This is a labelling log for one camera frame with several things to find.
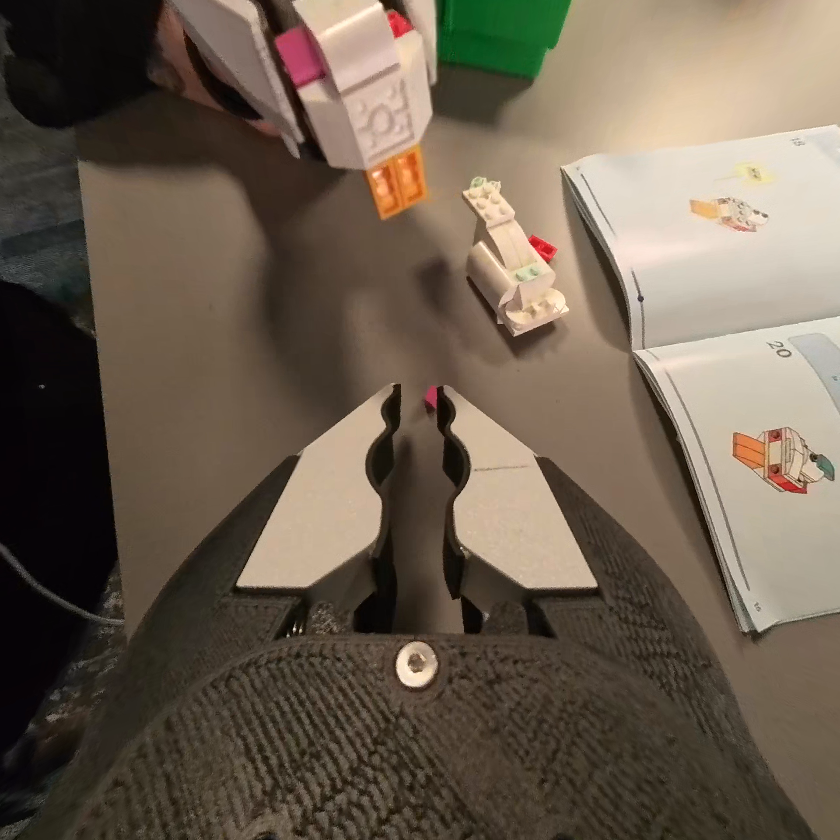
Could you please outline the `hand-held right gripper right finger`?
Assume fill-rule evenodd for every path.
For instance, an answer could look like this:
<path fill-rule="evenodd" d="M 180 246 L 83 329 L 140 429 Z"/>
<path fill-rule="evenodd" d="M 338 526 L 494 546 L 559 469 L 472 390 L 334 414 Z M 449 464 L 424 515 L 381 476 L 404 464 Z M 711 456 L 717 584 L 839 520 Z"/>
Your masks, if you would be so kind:
<path fill-rule="evenodd" d="M 527 623 L 537 600 L 598 592 L 593 572 L 539 457 L 449 385 L 437 388 L 445 513 L 444 579 L 464 630 L 479 634 L 493 607 L 512 603 Z"/>

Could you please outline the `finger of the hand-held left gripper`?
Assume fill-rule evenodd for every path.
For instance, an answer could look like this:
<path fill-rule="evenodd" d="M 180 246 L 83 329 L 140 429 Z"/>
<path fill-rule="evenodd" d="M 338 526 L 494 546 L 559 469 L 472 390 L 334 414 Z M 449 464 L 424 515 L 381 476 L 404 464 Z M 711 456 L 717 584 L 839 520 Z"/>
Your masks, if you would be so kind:
<path fill-rule="evenodd" d="M 401 13 L 423 40 L 423 49 L 430 85 L 438 80 L 438 16 L 435 1 L 397 1 Z"/>
<path fill-rule="evenodd" d="M 208 96 L 301 158 L 306 143 L 258 2 L 174 1 L 185 48 Z"/>

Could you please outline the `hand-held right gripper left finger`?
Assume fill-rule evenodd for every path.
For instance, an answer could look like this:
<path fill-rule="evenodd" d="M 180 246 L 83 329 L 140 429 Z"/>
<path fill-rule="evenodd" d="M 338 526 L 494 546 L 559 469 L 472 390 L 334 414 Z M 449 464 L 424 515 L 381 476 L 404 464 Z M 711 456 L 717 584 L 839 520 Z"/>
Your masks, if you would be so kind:
<path fill-rule="evenodd" d="M 388 480 L 402 387 L 390 383 L 305 447 L 236 581 L 307 607 L 331 604 L 363 633 L 392 630 L 396 609 Z"/>

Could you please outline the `green plastic bin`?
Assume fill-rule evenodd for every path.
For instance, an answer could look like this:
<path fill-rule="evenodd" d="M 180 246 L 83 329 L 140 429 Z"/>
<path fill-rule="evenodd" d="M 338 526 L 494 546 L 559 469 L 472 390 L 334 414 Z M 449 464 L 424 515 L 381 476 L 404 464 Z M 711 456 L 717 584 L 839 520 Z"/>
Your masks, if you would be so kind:
<path fill-rule="evenodd" d="M 571 4 L 438 1 L 438 61 L 532 81 L 557 46 Z"/>

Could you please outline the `small lego bird model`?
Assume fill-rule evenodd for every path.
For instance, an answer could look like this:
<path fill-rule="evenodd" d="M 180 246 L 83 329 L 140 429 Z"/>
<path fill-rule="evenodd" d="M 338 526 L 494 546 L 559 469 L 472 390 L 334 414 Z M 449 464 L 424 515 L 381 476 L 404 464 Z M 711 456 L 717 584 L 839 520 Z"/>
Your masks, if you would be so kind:
<path fill-rule="evenodd" d="M 396 2 L 281 2 L 275 48 L 307 141 L 364 174 L 381 220 L 427 197 L 421 142 L 433 115 L 424 42 Z"/>

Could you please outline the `long white lego assembly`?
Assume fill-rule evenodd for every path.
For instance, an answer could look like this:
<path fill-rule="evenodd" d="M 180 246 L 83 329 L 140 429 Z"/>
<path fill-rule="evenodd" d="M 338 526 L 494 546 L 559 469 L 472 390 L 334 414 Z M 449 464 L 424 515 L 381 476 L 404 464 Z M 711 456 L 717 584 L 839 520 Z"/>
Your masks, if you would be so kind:
<path fill-rule="evenodd" d="M 561 319 L 569 310 L 550 264 L 530 243 L 501 184 L 474 177 L 462 193 L 476 217 L 466 277 L 513 338 Z"/>

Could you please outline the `person's left forearm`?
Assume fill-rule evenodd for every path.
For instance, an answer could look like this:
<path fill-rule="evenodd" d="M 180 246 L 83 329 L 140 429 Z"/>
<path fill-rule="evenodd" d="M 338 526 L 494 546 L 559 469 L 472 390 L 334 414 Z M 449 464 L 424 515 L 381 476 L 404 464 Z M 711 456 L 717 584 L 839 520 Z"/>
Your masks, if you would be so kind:
<path fill-rule="evenodd" d="M 36 126 L 66 129 L 153 88 L 162 1 L 2 1 L 7 95 Z"/>

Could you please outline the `open lego instruction booklet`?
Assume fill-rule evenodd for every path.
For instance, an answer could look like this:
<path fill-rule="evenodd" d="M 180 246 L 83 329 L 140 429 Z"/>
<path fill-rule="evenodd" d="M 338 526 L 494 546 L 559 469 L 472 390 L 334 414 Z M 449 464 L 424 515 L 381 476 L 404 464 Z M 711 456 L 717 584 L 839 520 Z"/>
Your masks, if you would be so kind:
<path fill-rule="evenodd" d="M 741 631 L 839 609 L 839 132 L 562 168 L 623 289 Z"/>

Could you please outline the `person's left hand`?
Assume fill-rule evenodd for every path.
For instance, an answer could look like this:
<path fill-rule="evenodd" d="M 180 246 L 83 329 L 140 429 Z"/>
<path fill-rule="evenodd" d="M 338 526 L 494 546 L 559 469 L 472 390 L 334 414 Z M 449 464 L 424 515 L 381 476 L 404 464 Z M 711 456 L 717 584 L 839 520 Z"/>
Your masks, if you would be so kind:
<path fill-rule="evenodd" d="M 201 106 L 237 116 L 258 132 L 280 138 L 277 128 L 258 119 L 254 110 L 248 110 L 249 103 L 224 68 L 216 66 L 197 50 L 187 37 L 181 19 L 167 2 L 163 2 L 157 20 L 147 62 L 147 76 L 158 88 Z"/>

